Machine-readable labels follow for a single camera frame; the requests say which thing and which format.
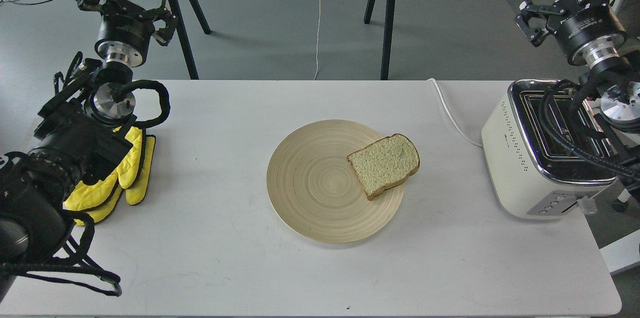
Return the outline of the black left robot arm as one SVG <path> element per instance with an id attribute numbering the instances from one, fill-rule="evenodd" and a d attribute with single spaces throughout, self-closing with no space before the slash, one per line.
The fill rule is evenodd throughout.
<path id="1" fill-rule="evenodd" d="M 78 53 L 66 75 L 54 79 L 55 95 L 44 104 L 28 152 L 8 152 L 1 159 L 1 295 L 18 276 L 69 284 L 51 272 L 87 274 L 121 295 L 120 277 L 103 269 L 89 254 L 95 220 L 87 208 L 63 203 L 80 187 L 105 183 L 135 152 L 151 157 L 146 141 L 135 144 L 127 133 L 144 132 L 170 114 L 170 96 L 160 82 L 133 81 L 132 69 L 146 62 L 150 40 L 167 46 L 178 18 L 162 1 L 145 10 L 128 0 L 77 0 L 84 12 L 102 17 L 95 51 L 98 59 Z"/>

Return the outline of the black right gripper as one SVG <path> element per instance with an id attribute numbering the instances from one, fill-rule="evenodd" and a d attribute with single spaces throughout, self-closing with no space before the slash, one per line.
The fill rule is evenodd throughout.
<path id="1" fill-rule="evenodd" d="M 576 5 L 596 5 L 612 0 L 574 0 Z M 552 5 L 535 5 L 522 0 L 515 23 L 534 46 L 553 35 L 572 66 L 596 66 L 608 58 L 619 57 L 618 49 L 627 33 L 608 5 L 590 6 L 570 17 L 569 0 Z"/>

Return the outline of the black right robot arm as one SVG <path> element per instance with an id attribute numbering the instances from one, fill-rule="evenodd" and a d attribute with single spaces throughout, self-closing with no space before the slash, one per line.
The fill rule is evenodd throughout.
<path id="1" fill-rule="evenodd" d="M 537 5 L 522 0 L 515 23 L 535 47 L 554 37 L 572 66 L 587 66 L 588 74 L 575 84 L 562 80 L 546 90 L 539 108 L 542 128 L 570 154 L 612 172 L 630 187 L 639 184 L 639 147 L 629 147 L 619 133 L 639 132 L 639 58 L 621 54 L 627 31 L 611 7 L 612 0 L 555 0 Z M 569 90 L 569 121 L 574 131 L 592 139 L 607 139 L 614 150 L 598 157 L 570 142 L 551 126 L 550 98 Z"/>

